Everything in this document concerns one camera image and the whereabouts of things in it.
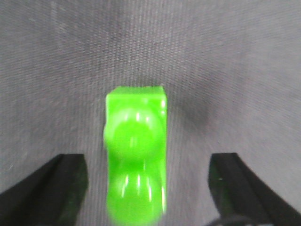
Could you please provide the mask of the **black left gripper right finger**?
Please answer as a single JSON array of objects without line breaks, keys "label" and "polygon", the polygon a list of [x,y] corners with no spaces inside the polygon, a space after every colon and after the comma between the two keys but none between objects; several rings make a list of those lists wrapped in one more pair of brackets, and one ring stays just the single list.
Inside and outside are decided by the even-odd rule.
[{"label": "black left gripper right finger", "polygon": [[208,186],[220,214],[213,226],[299,226],[301,214],[267,186],[237,153],[214,153]]}]

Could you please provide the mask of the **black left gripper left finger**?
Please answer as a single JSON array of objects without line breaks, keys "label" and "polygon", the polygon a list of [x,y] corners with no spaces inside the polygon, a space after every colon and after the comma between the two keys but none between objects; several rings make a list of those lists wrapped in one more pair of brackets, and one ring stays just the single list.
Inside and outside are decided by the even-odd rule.
[{"label": "black left gripper left finger", "polygon": [[88,185],[83,154],[59,154],[0,194],[2,226],[73,226]]}]

